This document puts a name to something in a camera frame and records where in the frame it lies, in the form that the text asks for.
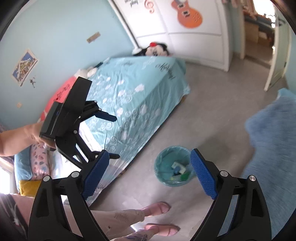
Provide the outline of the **person's left hand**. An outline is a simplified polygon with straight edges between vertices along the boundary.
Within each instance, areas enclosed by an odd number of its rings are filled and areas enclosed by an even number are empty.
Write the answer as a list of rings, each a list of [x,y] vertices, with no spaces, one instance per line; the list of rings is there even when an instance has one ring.
[[[14,130],[1,133],[1,157],[13,156],[35,143],[44,143],[55,149],[53,140],[40,137],[43,121],[31,125],[22,126]]]

